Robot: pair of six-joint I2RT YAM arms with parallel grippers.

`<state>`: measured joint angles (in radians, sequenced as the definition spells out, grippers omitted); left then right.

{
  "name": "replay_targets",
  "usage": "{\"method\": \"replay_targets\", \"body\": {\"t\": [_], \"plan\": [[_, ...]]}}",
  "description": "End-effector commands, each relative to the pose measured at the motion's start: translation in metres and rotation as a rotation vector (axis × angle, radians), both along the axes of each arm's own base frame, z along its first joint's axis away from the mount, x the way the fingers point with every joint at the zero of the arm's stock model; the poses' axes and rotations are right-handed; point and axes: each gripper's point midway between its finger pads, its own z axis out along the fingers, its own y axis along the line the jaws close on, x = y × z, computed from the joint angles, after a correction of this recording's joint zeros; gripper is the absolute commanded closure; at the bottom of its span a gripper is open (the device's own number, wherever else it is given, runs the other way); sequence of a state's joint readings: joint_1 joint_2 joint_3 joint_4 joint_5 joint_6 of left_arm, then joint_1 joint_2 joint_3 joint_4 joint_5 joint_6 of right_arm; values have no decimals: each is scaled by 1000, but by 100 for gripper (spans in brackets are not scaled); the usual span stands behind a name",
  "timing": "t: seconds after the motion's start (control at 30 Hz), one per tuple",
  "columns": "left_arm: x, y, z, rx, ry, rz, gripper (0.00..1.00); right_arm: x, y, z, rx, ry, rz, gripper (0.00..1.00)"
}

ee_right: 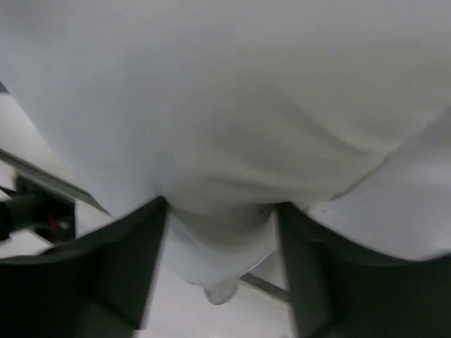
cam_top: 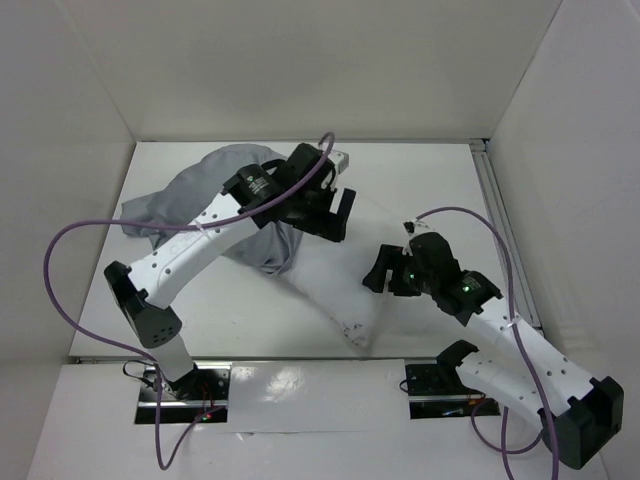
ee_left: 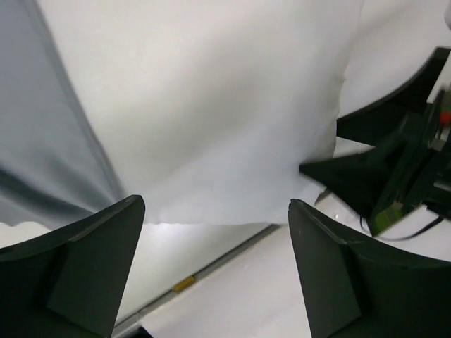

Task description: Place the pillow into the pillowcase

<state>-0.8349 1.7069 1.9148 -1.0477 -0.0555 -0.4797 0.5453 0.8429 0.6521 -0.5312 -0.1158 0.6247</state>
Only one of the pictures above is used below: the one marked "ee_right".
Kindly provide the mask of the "white pillow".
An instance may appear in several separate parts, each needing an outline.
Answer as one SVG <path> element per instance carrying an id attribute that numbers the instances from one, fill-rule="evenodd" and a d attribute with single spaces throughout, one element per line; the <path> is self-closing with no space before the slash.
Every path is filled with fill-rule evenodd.
<path id="1" fill-rule="evenodd" d="M 227 302 L 272 206 L 390 258 L 450 253 L 449 1 L 2 1 L 1 81 L 111 215 Z"/>

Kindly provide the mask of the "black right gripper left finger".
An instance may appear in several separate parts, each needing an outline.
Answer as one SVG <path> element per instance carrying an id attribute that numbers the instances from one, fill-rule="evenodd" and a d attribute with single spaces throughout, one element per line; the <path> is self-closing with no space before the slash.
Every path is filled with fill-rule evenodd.
<path id="1" fill-rule="evenodd" d="M 159 263 L 166 201 L 37 255 L 1 260 L 2 337 L 132 337 Z"/>

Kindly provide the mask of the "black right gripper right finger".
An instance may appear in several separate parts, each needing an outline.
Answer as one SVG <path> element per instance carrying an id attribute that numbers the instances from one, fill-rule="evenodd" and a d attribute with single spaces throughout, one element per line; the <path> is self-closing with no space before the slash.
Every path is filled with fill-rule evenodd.
<path id="1" fill-rule="evenodd" d="M 293 204 L 276 206 L 296 337 L 449 337 L 450 257 L 366 249 Z"/>

